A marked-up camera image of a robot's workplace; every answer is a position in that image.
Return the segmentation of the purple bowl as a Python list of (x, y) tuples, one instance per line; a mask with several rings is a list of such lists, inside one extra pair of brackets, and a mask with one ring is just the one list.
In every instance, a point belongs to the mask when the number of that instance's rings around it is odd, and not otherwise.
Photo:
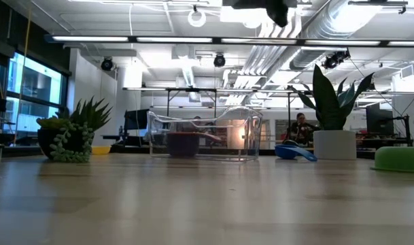
[(167, 133), (167, 150), (172, 157), (194, 157), (199, 152), (200, 139), (221, 142), (220, 137), (199, 132)]

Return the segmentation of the green measuring cup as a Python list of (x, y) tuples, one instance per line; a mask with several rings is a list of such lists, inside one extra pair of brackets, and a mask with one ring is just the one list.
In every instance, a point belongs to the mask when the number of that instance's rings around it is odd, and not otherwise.
[(373, 170), (414, 173), (414, 147), (384, 146), (375, 152)]

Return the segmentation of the clear plastic basket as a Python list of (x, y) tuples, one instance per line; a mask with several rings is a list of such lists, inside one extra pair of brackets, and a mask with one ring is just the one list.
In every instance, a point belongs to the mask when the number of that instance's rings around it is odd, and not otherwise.
[[(262, 114), (243, 106), (231, 107), (216, 118), (172, 118), (148, 113), (150, 155), (160, 158), (199, 159), (246, 162), (258, 158)], [(201, 138), (200, 148), (238, 150), (238, 156), (197, 154), (194, 157), (172, 157), (167, 150), (167, 133), (199, 132), (222, 139), (212, 142)]]

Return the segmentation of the blue measuring cup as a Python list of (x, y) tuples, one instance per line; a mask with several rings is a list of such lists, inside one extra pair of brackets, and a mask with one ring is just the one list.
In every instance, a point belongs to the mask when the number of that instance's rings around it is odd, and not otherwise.
[(308, 161), (317, 161), (317, 157), (313, 153), (300, 147), (297, 142), (292, 140), (285, 140), (282, 144), (276, 145), (275, 155), (286, 160), (293, 160), (297, 156), (301, 156)]

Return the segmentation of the black linear light bar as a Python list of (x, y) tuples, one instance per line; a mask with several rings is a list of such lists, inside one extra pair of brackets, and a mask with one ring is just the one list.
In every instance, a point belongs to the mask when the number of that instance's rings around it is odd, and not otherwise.
[(304, 39), (270, 37), (178, 37), (178, 36), (91, 36), (45, 35), (48, 43), (94, 44), (211, 44), (239, 46), (298, 46), (298, 47), (356, 47), (356, 48), (414, 48), (410, 39)]

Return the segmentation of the person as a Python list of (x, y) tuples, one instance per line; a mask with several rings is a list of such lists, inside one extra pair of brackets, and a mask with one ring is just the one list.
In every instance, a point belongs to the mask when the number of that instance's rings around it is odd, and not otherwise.
[(313, 142), (313, 133), (320, 128), (309, 124), (303, 113), (296, 115), (296, 121), (287, 129), (286, 139), (296, 142), (298, 145), (308, 146)]

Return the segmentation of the snake plant in white pot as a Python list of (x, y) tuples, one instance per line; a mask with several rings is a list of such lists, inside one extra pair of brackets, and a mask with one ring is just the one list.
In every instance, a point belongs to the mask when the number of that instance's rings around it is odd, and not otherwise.
[(312, 88), (294, 89), (300, 100), (315, 111), (321, 129), (313, 133), (313, 153), (321, 160), (354, 161), (357, 159), (356, 134), (344, 129), (356, 99), (372, 84), (373, 76), (364, 77), (359, 85), (343, 83), (335, 89), (318, 65), (314, 67)]

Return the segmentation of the black computer monitor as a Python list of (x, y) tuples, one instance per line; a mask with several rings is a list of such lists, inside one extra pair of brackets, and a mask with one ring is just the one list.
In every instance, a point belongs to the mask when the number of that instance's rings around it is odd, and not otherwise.
[(380, 108), (379, 104), (366, 107), (366, 129), (368, 133), (391, 135), (394, 133), (393, 113)]
[(124, 130), (147, 129), (149, 111), (149, 109), (125, 111)]

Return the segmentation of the black background rig stand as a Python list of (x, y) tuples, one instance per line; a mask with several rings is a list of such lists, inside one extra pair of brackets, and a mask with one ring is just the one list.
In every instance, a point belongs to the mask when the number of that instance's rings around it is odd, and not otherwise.
[(386, 124), (389, 121), (395, 121), (395, 120), (402, 121), (404, 123), (404, 129), (405, 129), (405, 137), (397, 137), (396, 141), (403, 142), (408, 147), (412, 147), (413, 146), (413, 139), (412, 139), (412, 136), (411, 136), (411, 130), (410, 130), (410, 125), (409, 125), (409, 115), (397, 116), (397, 117), (393, 117), (393, 118), (384, 118), (384, 119), (381, 119), (379, 122), (381, 124)]

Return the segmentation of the succulent plant in dark pot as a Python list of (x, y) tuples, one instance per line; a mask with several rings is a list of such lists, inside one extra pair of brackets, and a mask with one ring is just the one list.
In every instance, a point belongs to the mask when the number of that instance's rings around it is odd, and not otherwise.
[(103, 100), (78, 101), (74, 111), (57, 112), (36, 120), (41, 151), (51, 161), (87, 163), (92, 154), (94, 133), (110, 121), (112, 107)]

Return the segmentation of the silver ventilation duct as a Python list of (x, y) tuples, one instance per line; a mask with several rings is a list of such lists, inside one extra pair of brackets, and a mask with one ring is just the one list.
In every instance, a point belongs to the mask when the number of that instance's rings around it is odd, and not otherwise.
[[(347, 39), (365, 26), (380, 11), (376, 5), (350, 5), (349, 1), (330, 0), (315, 19), (303, 29), (298, 37), (301, 39)], [(303, 70), (320, 58), (325, 50), (297, 50), (290, 47), (292, 55), (286, 67), (292, 70)]]

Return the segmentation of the black ceiling rail fixture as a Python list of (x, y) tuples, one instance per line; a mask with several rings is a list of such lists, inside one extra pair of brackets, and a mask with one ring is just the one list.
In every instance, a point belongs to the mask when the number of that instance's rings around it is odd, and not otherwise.
[(381, 7), (401, 7), (402, 9), (398, 12), (403, 14), (406, 12), (406, 6), (409, 4), (408, 1), (391, 1), (391, 0), (349, 0), (349, 5), (361, 5), (361, 6), (381, 6)]

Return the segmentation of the black background table frame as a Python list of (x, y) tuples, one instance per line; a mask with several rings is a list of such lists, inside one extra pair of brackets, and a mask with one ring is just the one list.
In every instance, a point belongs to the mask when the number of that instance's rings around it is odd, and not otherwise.
[(163, 88), (163, 87), (141, 87), (141, 88), (130, 88), (130, 87), (123, 87), (122, 90), (124, 91), (166, 91), (167, 92), (167, 115), (169, 115), (169, 103), (172, 100), (172, 98), (170, 98), (170, 92), (171, 91), (183, 91), (186, 93), (200, 93), (200, 92), (212, 92), (214, 93), (215, 97), (212, 99), (214, 102), (214, 115), (216, 116), (216, 111), (217, 111), (217, 94), (218, 92), (220, 93), (242, 93), (242, 94), (252, 94), (252, 93), (285, 93), (286, 97), (288, 99), (288, 127), (291, 127), (291, 109), (290, 109), (290, 104), (291, 104), (291, 100), (290, 100), (290, 95), (292, 93), (292, 91), (287, 91), (287, 90), (260, 90), (260, 89), (252, 89), (252, 88)]

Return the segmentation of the black aluminium table frame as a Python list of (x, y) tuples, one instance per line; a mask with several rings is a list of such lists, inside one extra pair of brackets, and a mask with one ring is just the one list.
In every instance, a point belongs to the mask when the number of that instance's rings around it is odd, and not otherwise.
[[(138, 148), (138, 147), (121, 147), (121, 146), (111, 146), (109, 148), (109, 153), (121, 153), (121, 154), (149, 154), (150, 149), (147, 148)], [(376, 150), (357, 150), (358, 159), (374, 159)], [(227, 149), (217, 149), (217, 148), (200, 148), (199, 154), (206, 155), (218, 155), (219, 157), (225, 157), (230, 155), (232, 157), (238, 156), (238, 150), (227, 150)], [(39, 146), (20, 146), (20, 147), (5, 147), (2, 151), (3, 158), (9, 157), (30, 157), (44, 155)], [(258, 152), (258, 156), (275, 156), (275, 150), (271, 149), (261, 149)]]

